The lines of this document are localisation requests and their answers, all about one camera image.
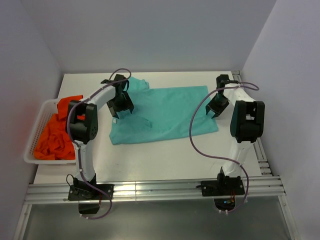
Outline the white plastic basket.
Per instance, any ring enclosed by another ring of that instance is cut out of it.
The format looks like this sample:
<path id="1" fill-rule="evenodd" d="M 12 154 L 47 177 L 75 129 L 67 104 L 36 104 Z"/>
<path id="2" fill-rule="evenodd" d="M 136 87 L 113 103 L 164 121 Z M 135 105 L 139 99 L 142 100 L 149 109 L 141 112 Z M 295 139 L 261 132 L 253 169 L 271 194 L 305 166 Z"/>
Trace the white plastic basket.
<path id="1" fill-rule="evenodd" d="M 27 141 L 27 145 L 23 154 L 23 160 L 28 164 L 36 165 L 67 165 L 75 164 L 75 160 L 55 160 L 55 159 L 37 159 L 34 155 L 34 150 L 38 144 L 39 138 L 43 133 L 48 121 L 51 119 L 53 114 L 58 113 L 58 102 L 60 98 L 46 100 L 40 107 L 38 115 L 33 124 L 30 136 Z"/>

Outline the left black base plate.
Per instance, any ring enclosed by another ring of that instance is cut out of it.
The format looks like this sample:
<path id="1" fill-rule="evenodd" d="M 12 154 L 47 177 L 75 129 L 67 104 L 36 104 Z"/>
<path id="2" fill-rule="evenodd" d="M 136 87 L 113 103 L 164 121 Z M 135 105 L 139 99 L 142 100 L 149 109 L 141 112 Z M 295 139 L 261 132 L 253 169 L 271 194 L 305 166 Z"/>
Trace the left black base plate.
<path id="1" fill-rule="evenodd" d="M 82 182 L 80 185 L 71 185 L 68 193 L 67 199 L 69 201 L 98 201 L 98 200 L 109 200 L 109 198 L 113 198 L 114 193 L 114 185 L 113 184 L 98 184 L 95 185 L 97 189 L 102 192 L 93 189 L 92 187 L 88 186 L 87 184 L 83 184 Z"/>

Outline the teal t-shirt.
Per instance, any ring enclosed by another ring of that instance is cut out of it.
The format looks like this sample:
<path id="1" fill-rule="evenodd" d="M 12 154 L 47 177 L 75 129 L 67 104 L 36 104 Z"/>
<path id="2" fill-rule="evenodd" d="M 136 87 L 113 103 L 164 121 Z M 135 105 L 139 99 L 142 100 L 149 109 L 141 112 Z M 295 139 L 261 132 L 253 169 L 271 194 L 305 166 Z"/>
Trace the teal t-shirt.
<path id="1" fill-rule="evenodd" d="M 109 134 L 113 145 L 140 144 L 214 133 L 216 121 L 200 102 L 207 86 L 150 88 L 144 79 L 129 79 L 128 95 L 133 111 L 113 118 Z"/>

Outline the orange t-shirt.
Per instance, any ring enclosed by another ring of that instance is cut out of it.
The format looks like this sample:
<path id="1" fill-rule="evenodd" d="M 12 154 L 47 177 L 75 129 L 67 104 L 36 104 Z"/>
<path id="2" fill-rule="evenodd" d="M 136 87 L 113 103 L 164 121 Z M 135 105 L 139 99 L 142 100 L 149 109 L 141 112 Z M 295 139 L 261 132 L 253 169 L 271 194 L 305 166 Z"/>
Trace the orange t-shirt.
<path id="1" fill-rule="evenodd" d="M 57 113 L 47 122 L 33 151 L 36 159 L 43 161 L 75 159 L 73 144 L 66 133 L 66 121 L 70 101 L 79 101 L 82 98 L 82 95 L 74 95 L 62 98 L 57 103 Z"/>

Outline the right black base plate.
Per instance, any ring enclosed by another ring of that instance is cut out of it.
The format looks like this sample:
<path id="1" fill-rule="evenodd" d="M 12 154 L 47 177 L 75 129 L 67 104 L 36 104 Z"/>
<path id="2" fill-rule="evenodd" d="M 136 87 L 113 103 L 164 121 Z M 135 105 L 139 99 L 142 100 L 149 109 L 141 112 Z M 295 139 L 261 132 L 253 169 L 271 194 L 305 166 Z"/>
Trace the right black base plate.
<path id="1" fill-rule="evenodd" d="M 245 194 L 241 179 L 236 180 L 203 180 L 197 188 L 203 197 L 240 196 Z"/>

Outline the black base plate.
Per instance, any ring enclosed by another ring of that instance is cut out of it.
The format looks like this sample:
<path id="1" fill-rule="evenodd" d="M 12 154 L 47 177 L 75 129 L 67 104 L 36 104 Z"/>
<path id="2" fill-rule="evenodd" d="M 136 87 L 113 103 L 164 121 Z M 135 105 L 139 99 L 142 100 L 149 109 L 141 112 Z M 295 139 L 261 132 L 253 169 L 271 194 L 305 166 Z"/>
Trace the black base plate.
<path id="1" fill-rule="evenodd" d="M 236 180 L 203 180 L 197 188 L 203 197 L 240 196 L 245 194 L 241 179 Z"/>
<path id="2" fill-rule="evenodd" d="M 113 198 L 114 193 L 114 185 L 113 184 L 98 184 L 95 185 L 97 189 L 102 192 L 93 189 L 92 187 L 88 186 L 87 184 L 83 184 L 82 182 L 80 185 L 71 185 L 68 193 L 67 199 L 69 201 L 98 201 L 98 200 L 109 200 L 109 198 Z"/>

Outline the aluminium rail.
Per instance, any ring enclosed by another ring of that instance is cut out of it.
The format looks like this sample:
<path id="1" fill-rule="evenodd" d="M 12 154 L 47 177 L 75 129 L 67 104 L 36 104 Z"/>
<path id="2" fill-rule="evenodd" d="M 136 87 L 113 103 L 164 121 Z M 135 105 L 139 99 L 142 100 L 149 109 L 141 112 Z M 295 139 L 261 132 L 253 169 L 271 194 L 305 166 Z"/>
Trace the aluminium rail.
<path id="1" fill-rule="evenodd" d="M 283 182 L 280 176 L 273 175 L 261 140 L 258 139 L 253 147 L 260 167 L 261 176 L 249 178 L 249 184 L 246 186 L 248 193 L 246 197 L 237 202 L 238 209 L 231 215 L 241 214 L 239 221 L 244 224 L 244 228 L 247 231 L 253 232 L 255 228 L 249 226 L 249 218 L 246 217 L 252 209 L 254 209 L 253 213 L 257 213 L 257 215 L 264 220 L 264 224 L 261 224 L 264 230 L 269 226 L 268 223 L 274 224 L 276 222 L 272 217 L 278 214 L 283 221 L 282 224 L 285 234 L 288 235 L 287 238 L 289 240 L 299 240 L 301 237 L 290 209 Z M 267 197 L 277 198 L 275 208 L 267 207 L 261 201 L 258 202 L 256 206 L 248 204 L 248 199 L 258 198 L 263 200 Z"/>
<path id="2" fill-rule="evenodd" d="M 120 181 L 113 182 L 112 201 L 170 201 L 203 199 L 199 179 Z M 70 187 L 66 183 L 31 184 L 28 186 L 24 204 L 67 204 L 98 203 L 99 197 L 85 200 L 69 200 Z M 280 177 L 262 176 L 249 179 L 247 197 L 285 196 L 286 192 Z"/>

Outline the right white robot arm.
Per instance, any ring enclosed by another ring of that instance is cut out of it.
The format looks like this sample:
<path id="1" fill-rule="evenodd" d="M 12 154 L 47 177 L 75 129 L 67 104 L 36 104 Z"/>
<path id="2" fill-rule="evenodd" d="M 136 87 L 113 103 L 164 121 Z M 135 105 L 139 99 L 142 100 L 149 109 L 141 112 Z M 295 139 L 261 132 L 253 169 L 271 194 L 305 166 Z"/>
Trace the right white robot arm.
<path id="1" fill-rule="evenodd" d="M 205 106 L 206 113 L 213 112 L 213 118 L 219 117 L 229 105 L 233 106 L 229 128 L 233 140 L 228 156 L 232 161 L 227 161 L 221 169 L 230 178 L 241 175 L 250 148 L 264 131 L 265 103 L 250 97 L 243 87 L 235 81 L 218 83 L 216 95 Z"/>

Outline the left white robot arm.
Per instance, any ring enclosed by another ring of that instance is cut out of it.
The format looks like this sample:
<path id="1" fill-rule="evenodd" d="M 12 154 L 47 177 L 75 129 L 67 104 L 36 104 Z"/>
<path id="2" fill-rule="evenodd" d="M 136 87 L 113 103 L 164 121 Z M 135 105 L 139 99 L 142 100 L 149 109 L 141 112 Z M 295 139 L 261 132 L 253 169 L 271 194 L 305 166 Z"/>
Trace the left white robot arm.
<path id="1" fill-rule="evenodd" d="M 128 94 L 129 82 L 116 82 L 99 88 L 81 100 L 72 100 L 68 105 L 65 130 L 74 147 L 77 172 L 75 186 L 81 185 L 79 194 L 86 200 L 96 197 L 98 188 L 93 165 L 93 140 L 98 134 L 98 112 L 107 106 L 113 118 L 119 113 L 134 110 Z"/>

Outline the right side aluminium rail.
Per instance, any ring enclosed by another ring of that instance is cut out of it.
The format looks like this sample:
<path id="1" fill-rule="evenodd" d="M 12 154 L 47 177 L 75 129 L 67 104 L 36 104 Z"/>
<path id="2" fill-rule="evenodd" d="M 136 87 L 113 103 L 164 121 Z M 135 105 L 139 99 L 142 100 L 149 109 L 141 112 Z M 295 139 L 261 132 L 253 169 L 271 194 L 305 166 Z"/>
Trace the right side aluminium rail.
<path id="1" fill-rule="evenodd" d="M 272 217 L 278 214 L 283 221 L 282 224 L 285 234 L 288 235 L 287 238 L 289 240 L 299 240 L 301 237 L 290 209 L 283 182 L 280 176 L 273 175 L 261 140 L 258 139 L 253 147 L 260 167 L 261 176 L 249 178 L 249 184 L 246 186 L 248 193 L 246 197 L 237 202 L 238 209 L 231 215 L 241 214 L 239 221 L 244 224 L 244 228 L 247 231 L 253 232 L 255 228 L 249 226 L 249 218 L 246 217 L 252 209 L 254 209 L 253 213 L 257 213 L 257 215 L 264 220 L 264 224 L 261 224 L 264 230 L 269 226 L 268 223 L 274 224 L 276 222 Z M 248 199 L 258 198 L 263 200 L 267 197 L 277 198 L 275 208 L 267 207 L 261 201 L 258 202 L 256 206 L 248 204 Z"/>

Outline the front aluminium rail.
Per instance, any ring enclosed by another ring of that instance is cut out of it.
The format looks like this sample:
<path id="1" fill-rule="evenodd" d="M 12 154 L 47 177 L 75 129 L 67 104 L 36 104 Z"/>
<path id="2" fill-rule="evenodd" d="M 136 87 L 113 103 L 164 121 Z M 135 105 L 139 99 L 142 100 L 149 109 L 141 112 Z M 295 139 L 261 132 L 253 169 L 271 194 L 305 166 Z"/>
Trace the front aluminium rail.
<path id="1" fill-rule="evenodd" d="M 170 201 L 203 199 L 199 179 L 120 181 L 113 182 L 112 201 Z M 85 200 L 69 200 L 70 187 L 66 183 L 31 184 L 28 186 L 24 204 L 67 204 L 98 203 L 99 197 Z M 247 197 L 285 196 L 286 192 L 280 177 L 262 176 L 249 179 Z"/>

